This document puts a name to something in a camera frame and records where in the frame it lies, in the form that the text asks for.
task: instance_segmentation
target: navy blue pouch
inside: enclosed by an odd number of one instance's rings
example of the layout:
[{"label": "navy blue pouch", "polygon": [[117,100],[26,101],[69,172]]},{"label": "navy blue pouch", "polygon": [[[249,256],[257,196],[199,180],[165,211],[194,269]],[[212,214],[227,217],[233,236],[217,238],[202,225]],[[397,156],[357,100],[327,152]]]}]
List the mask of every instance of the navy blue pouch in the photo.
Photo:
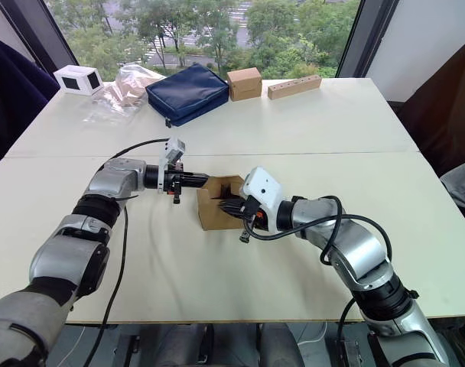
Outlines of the navy blue pouch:
[{"label": "navy blue pouch", "polygon": [[148,101],[164,116],[166,126],[180,126],[226,103],[229,86],[215,73],[195,63],[146,87]]}]

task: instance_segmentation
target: gray fabric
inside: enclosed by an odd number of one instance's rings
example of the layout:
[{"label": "gray fabric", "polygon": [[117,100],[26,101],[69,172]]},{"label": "gray fabric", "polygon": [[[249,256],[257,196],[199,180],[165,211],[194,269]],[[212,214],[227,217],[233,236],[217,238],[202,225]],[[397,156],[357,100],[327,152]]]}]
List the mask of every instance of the gray fabric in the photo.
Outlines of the gray fabric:
[{"label": "gray fabric", "polygon": [[465,163],[447,172],[440,179],[455,203],[465,208]]}]

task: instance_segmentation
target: white cable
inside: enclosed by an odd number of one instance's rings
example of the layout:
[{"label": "white cable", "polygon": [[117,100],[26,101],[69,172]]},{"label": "white cable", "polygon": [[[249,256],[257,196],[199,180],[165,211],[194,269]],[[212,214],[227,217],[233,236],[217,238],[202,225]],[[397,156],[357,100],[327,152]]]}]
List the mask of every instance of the white cable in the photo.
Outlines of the white cable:
[{"label": "white cable", "polygon": [[71,353],[76,349],[76,347],[78,346],[78,343],[80,342],[81,340],[81,336],[83,336],[83,333],[85,332],[85,329],[86,329],[86,326],[83,326],[83,329],[81,330],[81,334],[80,336],[78,336],[78,339],[76,340],[76,343],[74,343],[74,346],[73,348],[71,348],[71,350],[66,354],[66,356],[61,359],[61,362],[59,362],[59,364],[57,365],[57,367],[61,367],[61,365],[64,363],[64,361],[67,359],[67,357],[71,356]]},{"label": "white cable", "polygon": [[324,336],[326,335],[327,331],[327,321],[324,321],[324,330],[321,332],[320,336],[314,340],[305,340],[303,342],[297,343],[298,346],[303,346],[304,344],[309,344],[309,343],[317,343],[320,342]]}]

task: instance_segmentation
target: window frame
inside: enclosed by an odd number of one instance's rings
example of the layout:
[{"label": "window frame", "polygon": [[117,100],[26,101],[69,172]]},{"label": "window frame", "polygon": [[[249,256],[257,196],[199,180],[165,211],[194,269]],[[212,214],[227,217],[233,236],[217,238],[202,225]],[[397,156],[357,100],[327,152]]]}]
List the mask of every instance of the window frame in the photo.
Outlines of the window frame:
[{"label": "window frame", "polygon": [[[36,63],[51,75],[66,65],[79,65],[44,0],[30,1],[30,7],[24,6],[27,3],[0,0],[0,9]],[[398,0],[360,1],[335,77],[367,74],[397,4]]]}]

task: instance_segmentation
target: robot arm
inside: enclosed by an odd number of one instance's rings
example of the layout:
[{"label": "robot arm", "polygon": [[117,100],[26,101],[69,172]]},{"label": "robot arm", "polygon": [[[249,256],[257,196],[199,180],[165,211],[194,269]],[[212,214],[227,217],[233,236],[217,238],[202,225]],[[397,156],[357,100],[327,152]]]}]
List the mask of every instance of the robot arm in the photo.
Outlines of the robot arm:
[{"label": "robot arm", "polygon": [[[337,214],[337,205],[331,199],[283,200],[281,185],[261,167],[246,178],[242,194],[246,198],[243,211],[254,215],[260,206],[270,232]],[[324,250],[334,226],[333,219],[296,236]],[[372,331],[374,348],[382,350],[389,365],[448,365],[437,334],[416,303],[415,292],[402,285],[372,233],[351,219],[343,219],[327,258],[356,300]]]},{"label": "robot arm", "polygon": [[98,289],[112,227],[132,193],[158,189],[161,182],[176,202],[181,187],[206,182],[205,174],[183,172],[178,159],[184,146],[177,146],[168,141],[169,160],[160,166],[116,158],[96,172],[73,212],[35,254],[29,285],[0,300],[0,365],[44,365],[74,302]]}]

